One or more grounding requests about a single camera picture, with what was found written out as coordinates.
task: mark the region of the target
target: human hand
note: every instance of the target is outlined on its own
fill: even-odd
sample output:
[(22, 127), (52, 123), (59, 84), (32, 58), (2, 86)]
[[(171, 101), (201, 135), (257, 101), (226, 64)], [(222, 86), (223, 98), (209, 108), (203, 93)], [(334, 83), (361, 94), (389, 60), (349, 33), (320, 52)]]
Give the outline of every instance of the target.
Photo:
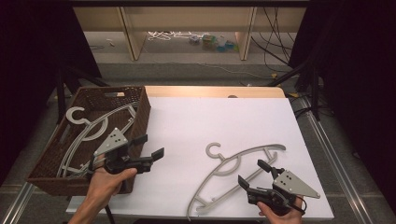
[[(297, 207), (301, 208), (303, 205), (303, 199), (297, 197), (294, 203)], [(258, 202), (257, 206), (260, 208), (260, 216), (266, 216), (272, 224), (301, 224), (303, 223), (302, 213), (291, 209), (285, 216), (278, 216), (274, 211), (265, 203)]]
[(122, 181), (132, 178), (137, 174), (135, 168), (126, 169), (119, 174), (111, 175), (101, 167), (93, 173), (90, 187), (85, 201), (93, 201), (98, 208), (104, 208), (111, 196), (119, 193)]
[(93, 173), (87, 196), (70, 219), (72, 223), (92, 223), (96, 215), (102, 210), (112, 195), (116, 195), (121, 188), (122, 181), (137, 174), (135, 168), (126, 169), (119, 174), (111, 175), (105, 168), (98, 168)]

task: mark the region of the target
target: white table surface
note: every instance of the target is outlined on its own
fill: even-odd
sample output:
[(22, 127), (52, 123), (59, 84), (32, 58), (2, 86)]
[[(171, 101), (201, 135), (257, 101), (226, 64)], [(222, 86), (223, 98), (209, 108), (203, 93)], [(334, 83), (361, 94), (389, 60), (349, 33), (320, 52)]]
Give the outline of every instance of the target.
[[(220, 164), (205, 153), (208, 144), (213, 154), (229, 158), (242, 150), (281, 144), (276, 168), (291, 170), (315, 189), (320, 199), (305, 197), (308, 205), (304, 219), (327, 220), (333, 214), (318, 180), (297, 121), (286, 98), (205, 98), (149, 97), (151, 112), (148, 141), (141, 156), (164, 147), (164, 157), (154, 162), (149, 173), (138, 175), (131, 194), (114, 196), (109, 204), (114, 215), (131, 217), (186, 218), (188, 205), (204, 179)], [(237, 176), (256, 171), (257, 159), (267, 161), (263, 152), (242, 158), (231, 175), (212, 177), (200, 196), (208, 201), (237, 185)], [(273, 178), (261, 172), (251, 188), (271, 188)], [(74, 213), (83, 197), (73, 197), (66, 212)], [(195, 203), (191, 218), (258, 219), (257, 206), (248, 203), (243, 189), (237, 190), (207, 213), (198, 213)]]

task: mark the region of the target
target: brown woven basket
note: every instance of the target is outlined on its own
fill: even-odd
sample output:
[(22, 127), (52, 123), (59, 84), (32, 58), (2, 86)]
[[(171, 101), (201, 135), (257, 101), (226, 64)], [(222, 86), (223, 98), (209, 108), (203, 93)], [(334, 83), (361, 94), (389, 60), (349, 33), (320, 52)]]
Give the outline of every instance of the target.
[[(139, 105), (134, 124), (124, 133), (125, 137), (131, 140), (145, 134), (149, 124), (151, 106), (144, 87), (80, 88), (70, 107), (80, 106), (85, 109), (84, 111), (76, 111), (73, 114), (73, 119), (94, 121), (120, 106), (137, 101)], [(111, 131), (114, 128), (122, 129), (128, 123), (130, 117), (131, 114), (127, 110), (121, 110), (109, 116), (106, 131), (94, 140), (81, 142), (70, 162), (70, 167), (79, 169), (81, 164), (89, 161), (93, 152), (99, 148)], [(96, 125), (87, 136), (97, 133), (101, 126), (101, 123)], [(64, 154), (85, 127), (85, 124), (73, 124), (64, 117), (34, 170), (29, 174), (27, 181), (50, 195), (86, 195), (88, 181), (85, 177), (56, 177)], [(133, 158), (140, 157), (142, 148), (143, 145), (134, 147), (130, 156)], [(128, 179), (126, 182), (125, 188), (120, 193), (130, 193), (132, 191), (134, 178)]]

